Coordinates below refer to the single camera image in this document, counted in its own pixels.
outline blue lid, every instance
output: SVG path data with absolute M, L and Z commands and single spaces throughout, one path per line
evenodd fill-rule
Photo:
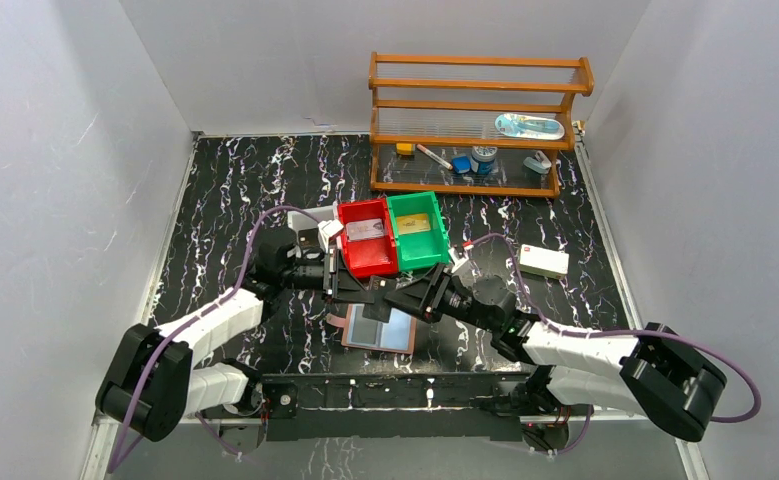
M 471 170 L 471 161 L 465 155 L 457 155 L 451 159 L 451 165 L 457 173 L 468 173 Z

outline black marble table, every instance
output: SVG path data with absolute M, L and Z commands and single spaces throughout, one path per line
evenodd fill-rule
M 302 208 L 383 195 L 369 189 L 367 135 L 202 138 L 155 296 L 151 320 L 178 319 L 209 302 L 237 277 L 245 235 L 260 212 L 275 205 Z M 627 319 L 581 172 L 573 154 L 560 157 L 556 200 L 437 195 L 452 243 L 505 232 L 519 243 L 563 250 L 569 274 L 561 281 L 525 275 L 531 295 L 558 322 L 624 328 Z M 285 215 L 267 221 L 258 240 L 280 235 Z M 509 279 L 506 247 L 475 248 L 480 271 Z M 418 322 L 412 355 L 343 347 L 325 324 L 328 311 L 311 292 L 287 294 L 269 322 L 215 352 L 263 373 L 392 374 L 518 371 L 490 346 L 490 335 L 453 320 Z

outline marker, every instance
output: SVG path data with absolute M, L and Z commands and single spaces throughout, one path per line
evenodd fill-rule
M 453 167 L 451 166 L 450 163 L 448 163 L 447 160 L 445 160 L 444 158 L 440 157 L 439 155 L 436 155 L 435 153 L 431 152 L 424 145 L 419 143 L 418 145 L 416 145 L 416 148 L 418 149 L 419 152 L 421 152 L 421 153 L 427 155 L 428 157 L 432 158 L 433 161 L 438 163 L 439 165 L 442 165 L 443 167 L 447 168 L 448 170 L 453 170 Z

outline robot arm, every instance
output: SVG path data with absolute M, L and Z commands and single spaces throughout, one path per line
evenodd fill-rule
M 591 338 L 597 331 L 553 328 L 538 312 L 518 310 L 515 295 L 494 276 L 468 288 L 448 266 L 438 264 L 385 298 L 426 322 L 449 315 L 485 329 L 492 333 L 492 346 L 508 360 L 546 367 L 538 371 L 547 378 L 529 379 L 530 395 L 547 396 L 560 405 L 599 405 L 645 415 L 665 432 L 687 441 L 704 436 L 727 383 L 721 370 L 678 342 L 632 336 Z M 649 324 L 647 329 L 674 334 L 659 324 Z
M 230 339 L 269 320 L 277 310 L 280 293 L 287 288 L 319 290 L 328 302 L 374 302 L 371 293 L 348 272 L 335 247 L 328 246 L 324 258 L 315 260 L 297 259 L 292 249 L 291 244 L 260 245 L 243 285 L 226 302 L 221 302 L 226 297 L 223 295 L 161 327 L 135 325 L 128 329 L 98 390 L 97 408 L 122 419 L 142 367 L 154 349 L 198 312 L 209 313 L 165 348 L 146 382 L 130 426 L 145 438 L 158 441 L 171 433 L 182 417 L 195 412 L 218 405 L 235 405 L 240 410 L 259 406 L 261 396 L 254 392 L 261 375 L 256 370 L 234 359 L 212 367 L 194 367 Z M 218 308 L 211 309 L 216 303 Z

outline white wall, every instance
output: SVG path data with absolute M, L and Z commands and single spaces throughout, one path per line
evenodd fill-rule
M 587 56 L 586 118 L 648 0 L 121 3 L 189 127 L 223 134 L 367 131 L 372 51 Z
M 779 2 L 653 1 L 587 132 L 642 320 L 763 390 L 753 421 L 708 429 L 711 478 L 779 479 Z M 750 405 L 730 383 L 719 414 Z
M 0 1 L 0 478 L 79 475 L 190 144 L 116 0 Z

